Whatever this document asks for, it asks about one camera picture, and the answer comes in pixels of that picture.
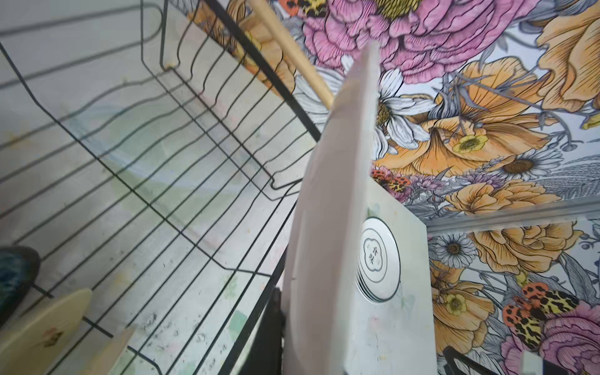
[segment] dish rack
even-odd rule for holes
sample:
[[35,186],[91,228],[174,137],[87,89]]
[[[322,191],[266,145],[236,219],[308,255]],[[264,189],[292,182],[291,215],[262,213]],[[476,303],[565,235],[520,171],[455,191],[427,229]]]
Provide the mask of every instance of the dish rack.
[[0,16],[0,238],[41,257],[13,319],[94,292],[47,374],[79,373],[133,325],[113,373],[229,373],[280,280],[320,133],[202,2],[231,43],[168,0],[27,0]]

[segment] wooden stick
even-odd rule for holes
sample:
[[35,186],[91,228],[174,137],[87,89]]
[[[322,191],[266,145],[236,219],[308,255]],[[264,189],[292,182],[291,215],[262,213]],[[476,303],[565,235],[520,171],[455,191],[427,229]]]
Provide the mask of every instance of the wooden stick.
[[275,12],[265,0],[250,0],[252,11],[256,12],[267,30],[281,46],[283,52],[296,65],[304,79],[313,88],[325,107],[331,110],[334,95],[314,66],[310,63],[304,52],[296,44],[289,31],[281,24]]

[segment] gray trim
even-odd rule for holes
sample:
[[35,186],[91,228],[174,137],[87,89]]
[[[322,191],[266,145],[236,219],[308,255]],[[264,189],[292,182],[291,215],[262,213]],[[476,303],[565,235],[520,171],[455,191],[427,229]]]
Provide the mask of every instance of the gray trim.
[[533,224],[594,219],[600,217],[600,196],[562,200],[531,208],[506,209],[490,214],[424,220],[427,235],[478,232]]

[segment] floral wallpaper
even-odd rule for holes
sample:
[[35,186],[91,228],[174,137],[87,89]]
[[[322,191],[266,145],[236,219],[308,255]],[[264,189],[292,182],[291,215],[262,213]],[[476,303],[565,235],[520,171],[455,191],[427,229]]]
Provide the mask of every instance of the floral wallpaper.
[[[172,1],[270,86],[206,5]],[[600,193],[600,1],[270,4],[334,95],[379,42],[371,176],[419,218]],[[249,6],[224,6],[323,130],[329,112]],[[437,352],[499,375],[524,350],[600,374],[598,241],[600,220],[431,238]]]
[[[518,375],[527,350],[572,374],[599,374],[599,241],[600,220],[430,238],[438,355],[452,346]],[[535,287],[539,299],[528,294]],[[444,364],[439,356],[440,374]]]

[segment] butterfly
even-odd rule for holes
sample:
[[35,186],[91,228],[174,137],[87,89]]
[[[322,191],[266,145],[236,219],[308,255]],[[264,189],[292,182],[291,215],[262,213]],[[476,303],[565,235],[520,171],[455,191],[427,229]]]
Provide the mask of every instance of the butterfly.
[[530,350],[536,350],[542,341],[544,321],[579,305],[576,297],[550,289],[544,283],[529,283],[523,287],[522,294],[523,298],[515,296],[515,304],[502,309],[502,319]]
[[325,17],[327,0],[279,0],[279,5],[290,15],[301,10],[307,17]]

